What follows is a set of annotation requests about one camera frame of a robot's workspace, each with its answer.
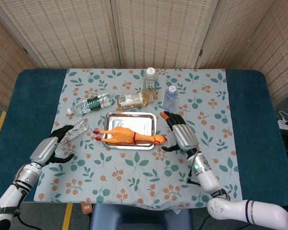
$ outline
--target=stainless steel tray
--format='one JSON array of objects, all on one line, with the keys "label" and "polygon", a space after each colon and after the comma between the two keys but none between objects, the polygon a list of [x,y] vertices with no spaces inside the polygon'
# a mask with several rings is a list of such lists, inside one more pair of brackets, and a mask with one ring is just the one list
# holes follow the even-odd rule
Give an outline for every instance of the stainless steel tray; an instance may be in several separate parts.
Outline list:
[{"label": "stainless steel tray", "polygon": [[[108,113],[105,117],[104,130],[112,130],[117,126],[129,128],[142,135],[152,136],[156,134],[157,118],[152,113]],[[110,134],[104,134],[103,138],[111,138]],[[133,143],[113,144],[103,141],[107,148],[125,150],[151,150],[155,145],[147,141]]]}]

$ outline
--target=robot finger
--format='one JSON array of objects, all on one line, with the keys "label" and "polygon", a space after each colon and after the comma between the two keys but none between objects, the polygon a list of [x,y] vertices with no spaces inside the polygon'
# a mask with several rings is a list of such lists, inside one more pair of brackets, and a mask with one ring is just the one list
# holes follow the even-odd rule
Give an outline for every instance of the robot finger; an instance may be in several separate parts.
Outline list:
[{"label": "robot finger", "polygon": [[164,111],[164,113],[170,118],[170,120],[171,120],[173,125],[178,125],[179,124],[179,121],[176,119],[175,114],[167,112],[167,111]]},{"label": "robot finger", "polygon": [[74,157],[74,153],[72,153],[71,155],[69,155],[67,158],[59,158],[59,157],[55,157],[53,159],[53,161],[51,161],[51,163],[66,163],[66,162],[69,162],[73,157]]},{"label": "robot finger", "polygon": [[175,125],[174,121],[168,116],[168,114],[170,115],[171,113],[168,112],[161,112],[160,116],[167,122],[168,127],[173,131],[172,126]]},{"label": "robot finger", "polygon": [[180,116],[179,114],[175,114],[175,118],[178,120],[179,124],[182,124],[182,125],[186,124],[182,116]]},{"label": "robot finger", "polygon": [[54,130],[49,137],[57,137],[58,138],[58,143],[61,142],[65,134],[73,128],[72,125],[67,125],[62,128],[59,128],[57,130]]},{"label": "robot finger", "polygon": [[172,152],[172,151],[177,151],[177,150],[180,150],[180,147],[179,147],[179,145],[178,144],[176,144],[176,145],[173,145],[173,146],[171,146],[171,147],[165,147],[165,146],[162,146],[161,147],[164,151],[166,151],[166,152]]}]

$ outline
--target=floral tablecloth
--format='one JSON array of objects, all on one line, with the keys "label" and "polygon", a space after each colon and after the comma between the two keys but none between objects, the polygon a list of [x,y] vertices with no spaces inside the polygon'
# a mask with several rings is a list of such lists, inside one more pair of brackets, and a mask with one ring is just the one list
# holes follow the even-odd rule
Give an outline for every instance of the floral tablecloth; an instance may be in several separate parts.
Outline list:
[{"label": "floral tablecloth", "polygon": [[[155,102],[131,111],[155,114],[157,133],[167,136],[167,146],[175,145],[170,129],[159,117],[165,90],[175,85],[179,94],[174,112],[196,133],[201,151],[232,200],[242,200],[225,70],[157,71]],[[66,164],[43,168],[35,201],[124,204],[154,210],[206,206],[210,195],[186,183],[190,166],[183,152],[164,152],[160,146],[146,151],[106,149],[94,139],[93,131],[102,130],[106,114],[116,110],[118,95],[142,91],[143,74],[143,69],[67,70],[53,130],[82,117],[68,115],[67,108],[85,98],[109,92],[114,105],[84,115],[89,130],[56,151],[58,157],[75,156]]]}]

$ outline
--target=white robotic arm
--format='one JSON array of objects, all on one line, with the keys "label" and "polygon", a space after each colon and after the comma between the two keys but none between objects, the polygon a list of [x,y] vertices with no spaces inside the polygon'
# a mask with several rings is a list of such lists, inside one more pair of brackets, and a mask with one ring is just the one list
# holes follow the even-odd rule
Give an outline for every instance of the white robotic arm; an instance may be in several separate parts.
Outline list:
[{"label": "white robotic arm", "polygon": [[55,157],[55,149],[66,132],[73,126],[64,126],[53,131],[32,153],[30,164],[23,165],[15,175],[13,183],[0,198],[0,230],[8,230],[13,217],[19,217],[20,204],[38,181],[41,169],[49,163],[66,163],[73,154],[65,159]]},{"label": "white robotic arm", "polygon": [[251,200],[231,202],[228,194],[221,192],[221,185],[204,155],[197,153],[189,157],[190,160],[192,158],[194,158],[192,168],[195,170],[199,183],[203,190],[212,196],[207,209],[213,218],[236,219],[271,229],[288,230],[288,212],[282,207]]},{"label": "white robotic arm", "polygon": [[168,112],[160,115],[166,120],[177,141],[176,146],[162,149],[165,151],[180,149],[188,154],[188,162],[192,167],[187,182],[195,184],[191,181],[192,171],[195,172],[203,190],[212,197],[207,209],[213,218],[236,219],[276,230],[288,230],[288,212],[278,205],[251,200],[231,202],[205,156],[197,150],[199,142],[183,118]]}]

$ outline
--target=orange rubber chicken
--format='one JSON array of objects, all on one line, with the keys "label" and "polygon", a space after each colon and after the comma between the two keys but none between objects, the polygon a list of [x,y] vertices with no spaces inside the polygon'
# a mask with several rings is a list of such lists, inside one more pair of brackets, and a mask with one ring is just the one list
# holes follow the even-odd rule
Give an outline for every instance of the orange rubber chicken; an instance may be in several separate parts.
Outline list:
[{"label": "orange rubber chicken", "polygon": [[124,127],[115,127],[112,130],[104,130],[104,131],[98,131],[95,130],[93,131],[95,134],[111,134],[112,138],[106,139],[106,138],[95,138],[97,141],[105,141],[109,143],[132,143],[137,140],[146,140],[146,141],[151,141],[154,144],[160,145],[163,144],[165,141],[167,141],[166,137],[162,135],[153,135],[153,136],[146,136],[146,135],[141,135],[136,132],[133,132],[129,128],[124,128]]}]

